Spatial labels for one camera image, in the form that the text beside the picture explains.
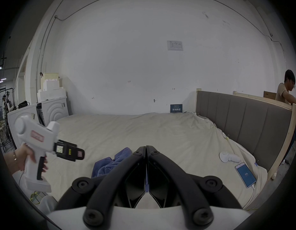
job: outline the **blue sign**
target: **blue sign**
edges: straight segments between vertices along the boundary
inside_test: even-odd
[[[182,113],[182,104],[170,105],[171,113]]]

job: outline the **washing machine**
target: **washing machine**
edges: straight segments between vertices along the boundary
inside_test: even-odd
[[[32,119],[36,122],[39,123],[39,118],[38,118],[38,113],[37,113],[37,104],[33,105],[28,105],[23,108],[17,109],[15,111],[11,111],[7,114],[8,116],[8,126],[11,131],[12,135],[12,141],[15,146],[15,148],[19,148],[21,146],[21,142],[18,139],[16,130],[15,130],[15,121],[17,118],[21,116],[30,116]]]
[[[36,123],[47,126],[50,121],[57,121],[62,117],[69,116],[66,98],[67,97],[65,96],[58,99],[52,99],[9,112],[8,125],[15,148],[19,148],[21,145],[15,130],[15,121],[17,118],[27,115],[32,117]]]
[[[69,116],[66,96],[58,99],[52,99],[37,104],[40,123],[47,126],[50,121],[57,121],[62,117]]]

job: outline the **bed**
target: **bed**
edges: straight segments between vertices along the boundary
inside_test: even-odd
[[[245,208],[281,162],[292,138],[293,115],[260,100],[197,91],[196,113],[67,116],[58,120],[59,138],[84,149],[85,159],[70,162],[48,154],[49,170],[43,175],[59,200],[74,179],[91,177],[96,161],[113,158],[125,147],[135,151],[152,145],[189,174],[219,177]],[[248,165],[257,179],[254,188],[245,187],[236,163],[221,162],[221,151],[237,154]],[[150,208],[151,202],[143,202],[142,208]]]

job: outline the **black hair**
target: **black hair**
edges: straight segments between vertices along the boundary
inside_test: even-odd
[[[287,70],[284,75],[284,82],[286,80],[292,80],[295,83],[295,75],[292,70]]]

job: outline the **white bedsheet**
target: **white bedsheet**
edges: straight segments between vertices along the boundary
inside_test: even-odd
[[[143,115],[73,115],[58,120],[59,139],[85,150],[85,159],[70,162],[48,156],[48,171],[43,176],[51,184],[50,193],[59,200],[74,179],[91,177],[94,163],[125,147],[132,151],[151,145],[178,164],[185,172],[198,176],[214,175],[247,206],[262,190],[267,171],[255,165],[255,158],[242,146],[226,139],[209,120],[194,113],[147,113]],[[254,174],[253,188],[246,188],[235,170],[237,163],[223,163],[221,151],[241,157]]]

